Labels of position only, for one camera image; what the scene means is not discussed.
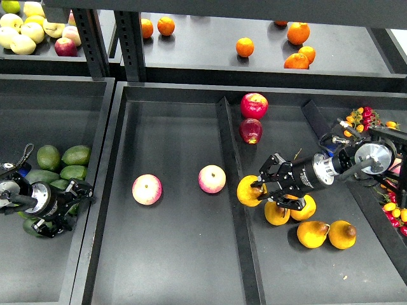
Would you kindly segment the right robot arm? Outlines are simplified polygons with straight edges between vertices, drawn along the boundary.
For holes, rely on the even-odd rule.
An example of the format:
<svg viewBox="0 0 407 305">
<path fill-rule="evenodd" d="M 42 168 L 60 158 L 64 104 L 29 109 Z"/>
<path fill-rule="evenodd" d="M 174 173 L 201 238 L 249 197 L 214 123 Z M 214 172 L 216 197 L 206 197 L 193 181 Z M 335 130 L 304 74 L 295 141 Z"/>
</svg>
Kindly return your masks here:
<svg viewBox="0 0 407 305">
<path fill-rule="evenodd" d="M 316 153 L 311 157 L 286 161 L 278 153 L 270 155 L 250 187 L 264 190 L 266 183 L 275 182 L 279 188 L 260 194 L 257 199 L 275 201 L 279 207 L 291 210 L 302 210 L 306 194 L 325 189 L 334 181 L 347 180 L 355 174 L 363 173 L 382 181 L 396 156 L 406 156 L 405 132 L 373 125 L 368 127 L 365 137 L 350 123 L 341 119 L 337 121 L 354 140 L 332 134 L 328 142 L 337 145 L 336 150 L 331 152 L 332 156 Z"/>
</svg>

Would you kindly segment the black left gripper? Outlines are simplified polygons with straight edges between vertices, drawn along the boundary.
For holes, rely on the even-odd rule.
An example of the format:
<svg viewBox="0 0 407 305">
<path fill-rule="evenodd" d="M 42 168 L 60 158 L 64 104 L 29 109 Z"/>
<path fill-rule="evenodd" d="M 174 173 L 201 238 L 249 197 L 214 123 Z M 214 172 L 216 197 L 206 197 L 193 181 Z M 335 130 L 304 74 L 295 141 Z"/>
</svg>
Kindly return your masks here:
<svg viewBox="0 0 407 305">
<path fill-rule="evenodd" d="M 54 238 L 65 231 L 73 230 L 73 221 L 45 222 L 43 217 L 50 220 L 57 216 L 57 210 L 65 205 L 79 205 L 80 203 L 93 203 L 93 186 L 85 180 L 70 179 L 65 190 L 58 189 L 45 182 L 35 182 L 22 187 L 22 195 L 37 199 L 34 208 L 22 212 L 26 219 L 34 219 L 32 227 L 41 237 Z"/>
</svg>

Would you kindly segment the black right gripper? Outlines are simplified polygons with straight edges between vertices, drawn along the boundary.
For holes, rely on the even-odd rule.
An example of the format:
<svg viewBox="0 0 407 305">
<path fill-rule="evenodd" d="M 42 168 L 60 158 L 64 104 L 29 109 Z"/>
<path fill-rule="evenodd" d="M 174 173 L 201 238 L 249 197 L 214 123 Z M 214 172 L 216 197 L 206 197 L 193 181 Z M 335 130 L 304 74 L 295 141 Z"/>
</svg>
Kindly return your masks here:
<svg viewBox="0 0 407 305">
<path fill-rule="evenodd" d="M 257 200 L 276 202 L 278 207 L 301 211 L 306 203 L 304 196 L 312 191 L 332 185 L 337 176 L 333 159 L 321 153 L 286 161 L 279 153 L 271 154 L 259 169 L 259 175 L 251 187 L 261 187 L 278 182 L 282 189 L 261 194 Z"/>
</svg>

